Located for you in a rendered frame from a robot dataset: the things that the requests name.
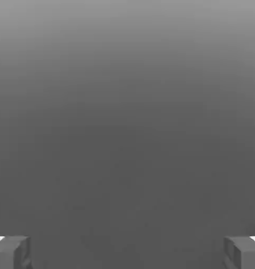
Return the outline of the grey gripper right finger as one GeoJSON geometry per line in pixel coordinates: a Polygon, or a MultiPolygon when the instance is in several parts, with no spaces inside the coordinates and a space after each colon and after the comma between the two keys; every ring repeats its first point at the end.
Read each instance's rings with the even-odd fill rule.
{"type": "Polygon", "coordinates": [[[255,236],[226,236],[223,251],[225,269],[255,269],[255,236]]]}

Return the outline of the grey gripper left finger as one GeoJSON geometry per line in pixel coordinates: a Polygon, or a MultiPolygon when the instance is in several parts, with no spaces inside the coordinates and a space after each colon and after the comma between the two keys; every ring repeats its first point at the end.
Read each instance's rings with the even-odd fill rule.
{"type": "Polygon", "coordinates": [[[32,269],[29,236],[0,235],[0,269],[32,269]]]}

